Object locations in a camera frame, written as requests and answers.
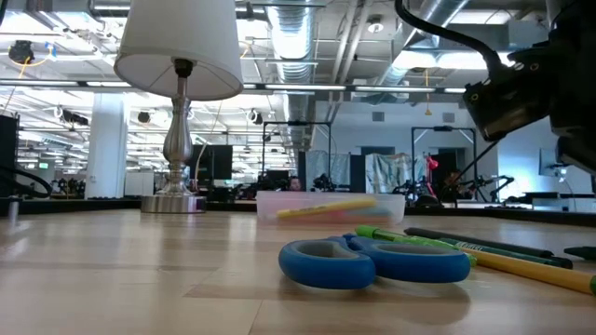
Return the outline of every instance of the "white lampshade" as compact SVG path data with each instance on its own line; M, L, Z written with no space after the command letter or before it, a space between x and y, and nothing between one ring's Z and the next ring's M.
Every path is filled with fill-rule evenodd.
M173 97L173 59L195 63L187 96L215 101L242 91L234 0L133 0L115 72L133 87Z

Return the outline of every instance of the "lamp stem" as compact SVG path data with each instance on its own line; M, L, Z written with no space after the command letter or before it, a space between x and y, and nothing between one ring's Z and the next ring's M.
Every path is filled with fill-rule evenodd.
M187 79L178 77L178 94L171 100L173 104L171 125L164 142L164 157L169 162L169 181L160 194L185 196L192 195L186 189L183 171L186 161L193 155L193 143L188 128L190 100L186 98Z

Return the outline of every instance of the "desk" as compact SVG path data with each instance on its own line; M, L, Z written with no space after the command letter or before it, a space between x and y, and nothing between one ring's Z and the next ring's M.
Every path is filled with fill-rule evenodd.
M278 252L287 242L355 226L134 209L21 216L17 226L1 220L0 333L577 335L596 329L596 298L481 267L453 285L379 279L359 291L307 288L280 272ZM596 241L596 229L491 218L416 216L382 228L411 226L557 254ZM583 261L576 269L596 272Z

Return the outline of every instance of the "blue scissors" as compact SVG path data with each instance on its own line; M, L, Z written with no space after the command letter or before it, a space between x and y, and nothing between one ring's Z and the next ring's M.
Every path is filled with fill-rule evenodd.
M377 275L417 283L453 283L466 279L470 271L466 254L458 250L352 234L290 242L278 260L286 276L315 288L366 288Z

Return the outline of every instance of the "red object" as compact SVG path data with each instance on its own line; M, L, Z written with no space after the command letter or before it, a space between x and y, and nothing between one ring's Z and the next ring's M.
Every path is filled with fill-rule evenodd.
M437 196L435 191L432 189L432 170L437 169L439 167L439 162L432 159L431 156L427 156L427 189L432 194L432 196Z

